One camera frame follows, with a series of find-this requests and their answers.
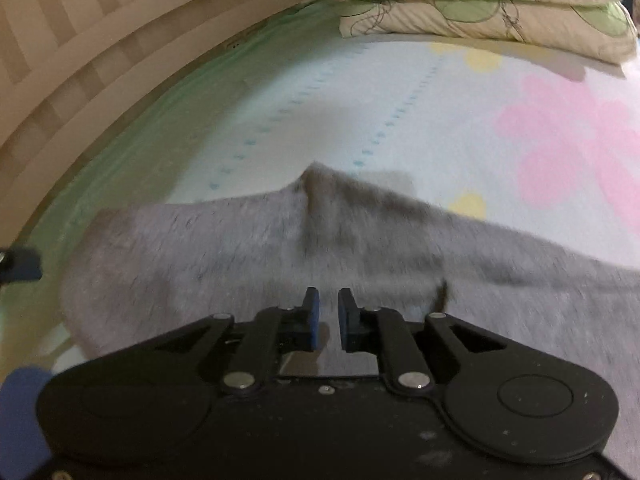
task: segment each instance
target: white bed sheet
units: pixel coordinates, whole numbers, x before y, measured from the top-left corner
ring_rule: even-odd
[[[82,360],[58,283],[99,209],[276,190],[313,161],[640,268],[640,64],[443,41],[343,40],[319,3],[169,90],[31,234],[46,277],[0,295],[0,381]]]

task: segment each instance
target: gray towel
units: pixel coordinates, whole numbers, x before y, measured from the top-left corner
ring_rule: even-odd
[[[461,218],[314,165],[283,190],[194,205],[100,213],[71,258],[63,313],[98,356],[215,312],[251,319],[321,293],[321,343],[293,374],[369,374],[340,351],[337,293],[418,320],[441,280],[444,308],[588,367],[620,399],[607,452],[640,478],[640,274],[505,228]]]

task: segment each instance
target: circular pad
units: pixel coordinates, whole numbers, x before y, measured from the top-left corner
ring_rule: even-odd
[[[181,356],[108,356],[54,377],[37,403],[57,452],[99,465],[133,465],[183,442],[209,411],[210,391]]]
[[[444,408],[476,445],[529,464],[602,450],[618,417],[602,378],[530,349],[474,355],[448,384]]]
[[[506,381],[498,398],[513,413],[523,416],[555,416],[574,401],[569,387],[551,377],[523,375]]]

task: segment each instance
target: yellow dot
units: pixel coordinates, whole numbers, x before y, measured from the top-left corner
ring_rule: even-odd
[[[478,220],[486,219],[486,203],[477,193],[463,193],[449,205],[449,211]]]
[[[502,56],[488,50],[470,48],[465,56],[466,64],[474,72],[493,72],[500,67]]]
[[[430,41],[429,47],[436,54],[446,54],[447,52],[455,52],[461,50],[462,47],[453,43],[443,43],[441,41]]]

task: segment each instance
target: blue object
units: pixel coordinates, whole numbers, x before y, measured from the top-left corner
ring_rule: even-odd
[[[2,480],[23,480],[51,458],[36,419],[38,394],[51,377],[40,368],[18,368],[0,387]]]
[[[320,294],[316,290],[314,301],[311,307],[311,346],[314,350],[318,349],[318,331],[320,327]]]

